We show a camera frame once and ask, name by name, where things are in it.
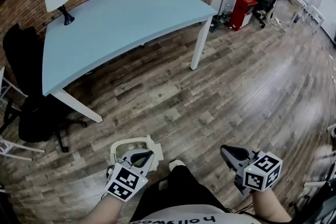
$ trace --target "black pants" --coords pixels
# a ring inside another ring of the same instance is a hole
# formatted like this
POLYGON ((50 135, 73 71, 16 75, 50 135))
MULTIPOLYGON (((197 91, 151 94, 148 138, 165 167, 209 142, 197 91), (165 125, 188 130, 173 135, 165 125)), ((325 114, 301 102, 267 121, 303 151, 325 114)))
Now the black pants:
POLYGON ((176 166, 164 180, 168 180, 167 188, 159 190, 160 182, 157 182, 144 192, 130 222, 179 205, 212 205, 229 212, 185 166, 176 166))

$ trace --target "forearm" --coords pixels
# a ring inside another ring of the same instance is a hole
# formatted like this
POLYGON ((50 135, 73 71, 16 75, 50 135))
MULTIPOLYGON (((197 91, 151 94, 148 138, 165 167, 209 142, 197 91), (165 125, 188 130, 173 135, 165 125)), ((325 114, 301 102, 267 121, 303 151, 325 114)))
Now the forearm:
POLYGON ((290 222, 291 217, 280 204, 274 192, 268 188, 264 192, 252 194, 256 215, 274 222, 290 222))
POLYGON ((80 224, 114 224, 117 223, 123 202, 107 194, 80 224))

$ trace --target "white desk leg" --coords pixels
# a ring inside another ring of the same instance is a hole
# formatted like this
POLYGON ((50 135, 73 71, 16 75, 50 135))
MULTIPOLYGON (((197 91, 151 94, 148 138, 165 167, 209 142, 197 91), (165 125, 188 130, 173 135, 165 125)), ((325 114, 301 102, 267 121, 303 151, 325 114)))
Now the white desk leg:
POLYGON ((81 102, 79 102, 76 98, 72 97, 69 93, 67 93, 63 89, 53 93, 53 96, 55 96, 58 100, 60 100, 64 104, 67 104, 69 107, 83 114, 84 116, 92 119, 93 121, 95 122, 103 121, 100 115, 89 109, 87 106, 83 105, 81 102))
POLYGON ((298 16, 298 14, 300 14, 300 12, 302 11, 302 9, 303 9, 303 6, 301 6, 301 7, 295 12, 295 14, 293 15, 292 20, 290 20, 288 26, 291 26, 291 25, 294 23, 296 17, 298 16))
POLYGON ((203 51, 203 48, 204 48, 204 44, 205 44, 205 41, 206 41, 206 37, 207 37, 208 32, 209 32, 211 21, 212 21, 212 17, 209 17, 208 20, 206 21, 206 23, 202 26, 202 28, 198 32, 196 47, 195 47, 193 59, 191 61, 191 65, 190 65, 190 68, 192 70, 195 70, 197 68, 198 62, 201 58, 202 51, 203 51))

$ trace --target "shoe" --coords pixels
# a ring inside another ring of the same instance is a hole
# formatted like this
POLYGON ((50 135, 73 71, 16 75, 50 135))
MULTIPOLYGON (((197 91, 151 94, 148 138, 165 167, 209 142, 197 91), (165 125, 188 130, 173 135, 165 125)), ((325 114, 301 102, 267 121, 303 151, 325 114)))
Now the shoe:
POLYGON ((183 161, 180 161, 179 159, 176 159, 176 160, 169 163, 169 170, 172 171, 175 167, 180 166, 180 165, 186 166, 183 163, 183 161))

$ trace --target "light blue desk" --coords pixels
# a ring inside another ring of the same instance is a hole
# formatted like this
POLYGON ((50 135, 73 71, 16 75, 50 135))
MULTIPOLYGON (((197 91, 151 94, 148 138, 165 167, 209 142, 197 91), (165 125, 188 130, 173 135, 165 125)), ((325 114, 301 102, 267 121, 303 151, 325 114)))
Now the light blue desk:
POLYGON ((43 54, 43 94, 52 94, 76 111, 101 122, 102 117, 63 88, 106 61, 154 38, 206 21, 191 62, 196 69, 216 10, 201 0, 89 0, 51 22, 43 54))

